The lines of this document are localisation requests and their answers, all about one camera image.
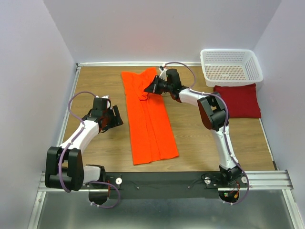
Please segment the orange t shirt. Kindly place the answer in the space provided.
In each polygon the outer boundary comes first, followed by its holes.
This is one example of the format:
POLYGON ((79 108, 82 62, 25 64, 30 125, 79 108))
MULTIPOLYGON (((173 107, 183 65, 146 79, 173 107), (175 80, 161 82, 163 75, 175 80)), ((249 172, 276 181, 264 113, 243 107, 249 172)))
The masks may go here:
POLYGON ((142 73, 121 73, 134 165, 179 156, 163 97, 144 91, 156 75, 154 67, 142 73))

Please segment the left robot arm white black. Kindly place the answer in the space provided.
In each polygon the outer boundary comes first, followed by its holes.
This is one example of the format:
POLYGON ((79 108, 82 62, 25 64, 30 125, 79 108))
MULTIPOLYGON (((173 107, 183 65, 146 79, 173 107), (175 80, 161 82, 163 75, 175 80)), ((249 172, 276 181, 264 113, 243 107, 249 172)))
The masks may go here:
POLYGON ((93 100, 92 109, 81 119, 76 131, 59 146, 47 151, 45 186, 78 191, 84 184, 102 188, 106 172, 100 165, 84 165, 82 154, 89 143, 100 133, 123 124, 118 106, 112 106, 108 96, 93 100))

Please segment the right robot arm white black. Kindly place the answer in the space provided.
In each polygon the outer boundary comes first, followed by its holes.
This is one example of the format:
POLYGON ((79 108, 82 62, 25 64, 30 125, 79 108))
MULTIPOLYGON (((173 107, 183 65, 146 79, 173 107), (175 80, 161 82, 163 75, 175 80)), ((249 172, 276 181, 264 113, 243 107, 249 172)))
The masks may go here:
POLYGON ((230 140, 227 105, 218 93, 199 92, 183 86, 176 69, 162 71, 144 91, 152 94, 170 93, 173 100, 196 106, 204 127, 211 131, 216 142, 220 159, 220 183, 230 187, 241 179, 249 184, 249 178, 240 166, 230 140))

